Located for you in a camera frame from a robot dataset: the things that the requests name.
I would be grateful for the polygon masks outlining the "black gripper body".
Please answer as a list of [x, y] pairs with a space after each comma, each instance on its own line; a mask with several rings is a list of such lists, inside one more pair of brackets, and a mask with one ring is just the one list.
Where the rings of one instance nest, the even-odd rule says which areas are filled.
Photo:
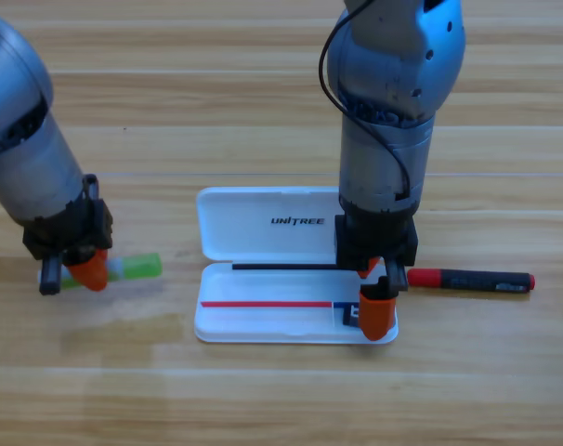
[[85, 175], [78, 197], [58, 214], [23, 221], [23, 244], [34, 259], [42, 262], [39, 292], [56, 295], [61, 291], [62, 270], [69, 258], [89, 256], [96, 249], [112, 248], [112, 216], [99, 197], [96, 176]]
[[413, 221], [415, 207], [398, 212], [371, 213], [348, 205], [334, 217], [335, 264], [339, 269], [363, 272], [371, 261], [385, 262], [382, 294], [408, 289], [405, 269], [414, 265], [418, 236]]

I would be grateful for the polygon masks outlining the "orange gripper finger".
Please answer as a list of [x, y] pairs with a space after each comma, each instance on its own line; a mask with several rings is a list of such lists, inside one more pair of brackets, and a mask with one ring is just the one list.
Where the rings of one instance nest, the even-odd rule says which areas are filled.
[[62, 277], [63, 288], [83, 286], [93, 291], [103, 291], [109, 282], [107, 266], [108, 251], [96, 249], [89, 256], [73, 257], [65, 264], [66, 272]]
[[389, 289], [387, 276], [360, 287], [359, 327], [370, 341], [379, 341], [395, 322], [397, 293]]
[[366, 280], [369, 277], [378, 278], [386, 274], [385, 261], [382, 257], [372, 257], [368, 260], [367, 266], [358, 271], [361, 279]]

